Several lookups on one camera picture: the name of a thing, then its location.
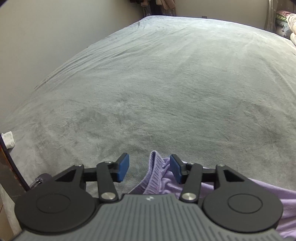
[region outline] round black disc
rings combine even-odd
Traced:
[[[15,214],[22,228],[61,233],[85,223],[95,210],[93,197],[66,182],[44,183],[21,196]]]
[[[281,201],[257,184],[231,182],[207,195],[202,209],[216,224],[239,233],[276,228],[282,213]]]

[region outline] white cloth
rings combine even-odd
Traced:
[[[292,30],[292,32],[294,34],[296,34],[296,14],[291,13],[287,17],[287,22],[288,22],[288,25],[289,25],[290,29]]]
[[[290,39],[291,39],[292,43],[296,46],[296,35],[294,33],[291,33]]]
[[[13,148],[15,146],[15,141],[11,131],[5,134],[2,133],[1,136],[7,149]]]

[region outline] logo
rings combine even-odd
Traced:
[[[153,199],[154,199],[154,197],[152,197],[152,196],[149,196],[146,198],[147,201],[152,201]]]

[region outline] wooden floor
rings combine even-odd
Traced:
[[[7,220],[1,197],[0,197],[0,207],[1,207],[0,208],[0,239],[4,241],[8,241],[12,238],[13,232]]]

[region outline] blue gripper pad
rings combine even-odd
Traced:
[[[116,174],[117,181],[122,182],[124,180],[126,172],[128,171],[128,168],[129,168],[129,154],[127,154],[127,153],[122,154],[117,161],[118,161],[118,165],[119,165],[118,173]]]
[[[170,156],[170,170],[174,174],[174,177],[179,184],[183,184],[182,182],[182,173],[181,173],[181,166],[179,163],[175,160],[173,155]]]

